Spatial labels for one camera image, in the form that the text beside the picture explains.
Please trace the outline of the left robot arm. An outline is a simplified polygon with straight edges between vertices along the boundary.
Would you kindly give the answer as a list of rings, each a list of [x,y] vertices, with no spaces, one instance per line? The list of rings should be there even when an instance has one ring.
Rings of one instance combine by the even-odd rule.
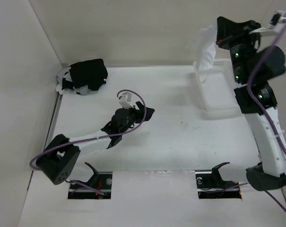
[[[136,106],[129,109],[117,109],[101,130],[79,137],[74,142],[63,134],[58,134],[35,163],[54,185],[59,185],[71,175],[80,155],[116,146],[124,134],[149,121],[154,112],[155,109],[137,101]]]

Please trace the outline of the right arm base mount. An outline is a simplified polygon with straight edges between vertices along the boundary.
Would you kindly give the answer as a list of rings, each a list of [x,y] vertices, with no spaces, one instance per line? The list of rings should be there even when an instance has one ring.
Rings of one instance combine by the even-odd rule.
[[[219,169],[229,162],[223,162],[209,170],[195,171],[199,199],[241,199],[239,183],[225,181]]]

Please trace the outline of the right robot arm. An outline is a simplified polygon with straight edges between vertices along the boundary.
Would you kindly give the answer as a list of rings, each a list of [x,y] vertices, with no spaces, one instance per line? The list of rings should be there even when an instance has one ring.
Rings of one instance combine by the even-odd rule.
[[[246,169],[257,191],[286,186],[286,142],[278,119],[277,100],[269,81],[286,72],[286,56],[277,42],[286,30],[286,13],[275,12],[267,27],[249,20],[217,18],[219,48],[230,52],[236,101],[254,135],[259,163]]]

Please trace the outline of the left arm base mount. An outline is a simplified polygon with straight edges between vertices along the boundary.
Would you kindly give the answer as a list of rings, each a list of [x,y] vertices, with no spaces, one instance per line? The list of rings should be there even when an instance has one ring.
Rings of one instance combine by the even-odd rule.
[[[68,199],[110,199],[112,194],[113,173],[99,172],[90,163],[85,162],[85,164],[93,171],[93,174],[86,182],[79,181],[83,185],[71,181],[66,181],[69,183]]]

